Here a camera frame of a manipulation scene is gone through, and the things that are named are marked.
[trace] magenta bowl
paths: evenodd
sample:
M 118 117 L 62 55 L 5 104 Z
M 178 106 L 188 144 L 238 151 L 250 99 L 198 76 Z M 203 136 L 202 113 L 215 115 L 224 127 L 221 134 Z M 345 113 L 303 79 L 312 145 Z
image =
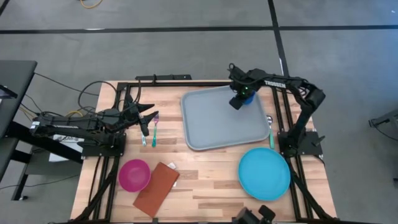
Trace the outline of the magenta bowl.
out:
M 150 169 L 146 162 L 133 159 L 126 162 L 119 171 L 119 183 L 128 192 L 144 189 L 150 180 Z

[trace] plastic tray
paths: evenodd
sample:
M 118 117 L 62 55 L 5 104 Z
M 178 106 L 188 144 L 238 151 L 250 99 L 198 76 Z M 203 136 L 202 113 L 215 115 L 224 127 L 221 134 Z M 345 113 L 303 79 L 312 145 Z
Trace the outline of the plastic tray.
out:
M 268 120 L 258 95 L 239 110 L 229 105 L 234 96 L 229 86 L 191 91 L 182 96 L 185 140 L 191 149 L 214 149 L 268 137 Z

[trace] concrete floor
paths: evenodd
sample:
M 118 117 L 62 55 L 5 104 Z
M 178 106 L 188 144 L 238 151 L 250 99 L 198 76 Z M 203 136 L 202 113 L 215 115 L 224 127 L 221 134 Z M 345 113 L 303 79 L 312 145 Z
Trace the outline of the concrete floor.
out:
M 280 26 L 398 24 L 394 0 L 277 0 L 275 8 Z M 75 0 L 10 0 L 0 17 L 0 29 L 271 24 L 267 1 L 260 0 L 104 0 L 91 10 Z M 290 75 L 307 78 L 326 93 L 313 118 L 318 132 L 326 135 L 322 147 L 338 216 L 396 223 L 398 189 L 392 178 L 398 177 L 397 142 L 370 129 L 368 119 L 398 108 L 398 30 L 281 34 Z M 230 62 L 244 70 L 281 73 L 272 31 L 0 35 L 2 59 L 36 60 L 36 72 L 80 89 L 96 80 L 132 80 L 153 73 L 224 79 Z M 61 88 L 35 77 L 28 95 L 41 108 L 64 114 L 77 108 L 77 93 L 67 90 L 65 98 Z M 95 106 L 96 98 L 85 96 L 83 102 Z M 24 103 L 34 108 L 28 98 Z M 15 120 L 29 124 L 20 113 Z M 21 144 L 19 149 L 29 147 Z M 15 184 L 21 169 L 21 164 L 11 163 L 0 187 Z M 33 176 L 28 184 L 61 178 Z M 13 189 L 0 190 L 2 223 L 68 220 L 77 180 L 26 188 L 30 199 L 25 202 L 10 201 Z

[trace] yellow cable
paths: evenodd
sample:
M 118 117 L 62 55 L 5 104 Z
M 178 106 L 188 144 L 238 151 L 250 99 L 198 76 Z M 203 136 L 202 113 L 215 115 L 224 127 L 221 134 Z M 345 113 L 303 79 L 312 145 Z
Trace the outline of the yellow cable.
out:
M 70 116 L 72 116 L 72 115 L 74 115 L 74 114 L 79 114 L 80 116 L 83 116 L 83 114 L 80 112 L 80 111 L 70 111 L 66 116 L 68 116 L 68 115 L 70 115 Z
M 80 0 L 80 4 L 81 4 L 83 7 L 85 7 L 86 9 L 92 9 L 92 8 L 97 7 L 99 4 L 101 4 L 102 1 L 103 1 L 103 0 L 99 0 L 98 3 L 96 3 L 96 4 L 92 5 L 92 6 L 86 6 L 86 5 L 83 3 L 83 0 Z
M 20 111 L 26 113 L 27 115 L 29 115 L 32 119 L 35 117 L 32 114 L 30 114 L 27 110 L 25 110 L 24 108 L 18 108 Z

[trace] brown cutting board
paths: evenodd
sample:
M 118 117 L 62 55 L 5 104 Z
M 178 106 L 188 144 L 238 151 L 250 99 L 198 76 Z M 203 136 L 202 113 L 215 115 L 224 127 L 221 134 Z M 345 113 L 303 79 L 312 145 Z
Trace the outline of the brown cutting board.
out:
M 133 205 L 154 218 L 179 175 L 165 164 L 158 163 L 147 187 L 141 190 Z

